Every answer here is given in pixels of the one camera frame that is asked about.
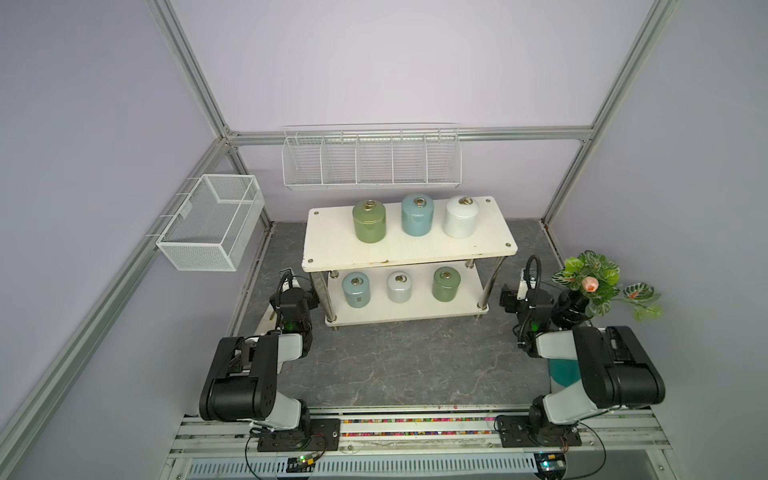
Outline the large green tea canister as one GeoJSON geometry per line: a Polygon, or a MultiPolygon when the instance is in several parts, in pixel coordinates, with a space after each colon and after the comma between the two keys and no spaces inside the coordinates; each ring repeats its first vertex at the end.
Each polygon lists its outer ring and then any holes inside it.
{"type": "Polygon", "coordinates": [[[386,236],[386,207],[369,199],[358,202],[352,210],[355,234],[364,243],[377,243],[386,236]]]}

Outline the large white tea canister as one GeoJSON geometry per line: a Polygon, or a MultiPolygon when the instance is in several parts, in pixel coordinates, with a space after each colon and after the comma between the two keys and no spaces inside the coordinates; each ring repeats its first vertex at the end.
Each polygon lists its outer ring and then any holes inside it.
{"type": "Polygon", "coordinates": [[[470,237],[476,230],[479,206],[470,196],[456,196],[446,203],[443,230],[454,239],[470,237]]]}

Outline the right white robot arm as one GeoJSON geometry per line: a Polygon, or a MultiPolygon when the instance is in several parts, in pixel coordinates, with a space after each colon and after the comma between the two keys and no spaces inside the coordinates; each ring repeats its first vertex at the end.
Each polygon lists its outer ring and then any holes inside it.
{"type": "Polygon", "coordinates": [[[552,330],[551,322],[564,310],[548,293],[524,287],[503,287],[499,304],[517,316],[513,332],[521,350],[531,358],[572,361],[579,374],[571,385],[534,399],[526,417],[499,416],[502,434],[526,433],[547,445],[572,432],[581,420],[665,399],[661,374],[629,327],[552,330]]]}

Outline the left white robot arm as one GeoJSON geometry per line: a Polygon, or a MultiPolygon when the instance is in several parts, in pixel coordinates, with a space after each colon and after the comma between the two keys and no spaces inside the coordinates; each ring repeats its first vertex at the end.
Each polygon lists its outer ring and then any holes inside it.
{"type": "Polygon", "coordinates": [[[310,432],[306,403],[278,391],[281,365],[306,357],[313,335],[315,291],[282,288],[270,298],[275,328],[253,337],[225,337],[217,345],[199,398],[207,421],[251,420],[276,432],[310,432]]]}

